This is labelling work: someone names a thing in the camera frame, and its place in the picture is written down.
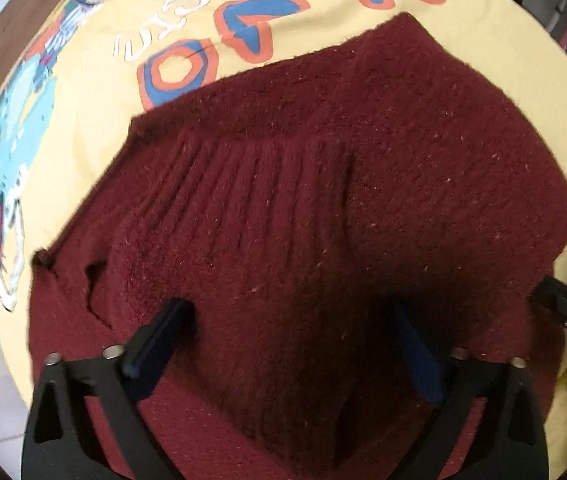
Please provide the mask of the dark red knit sweater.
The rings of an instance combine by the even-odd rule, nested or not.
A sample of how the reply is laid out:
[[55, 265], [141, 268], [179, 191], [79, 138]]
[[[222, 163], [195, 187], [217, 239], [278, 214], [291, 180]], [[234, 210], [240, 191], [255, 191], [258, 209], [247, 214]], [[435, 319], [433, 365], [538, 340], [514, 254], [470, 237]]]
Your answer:
[[91, 358], [188, 299], [140, 408], [187, 478], [381, 479], [434, 405], [409, 332], [521, 356], [549, 410], [563, 333], [531, 295], [565, 246], [541, 136], [399, 14], [136, 118], [34, 258], [29, 351]]

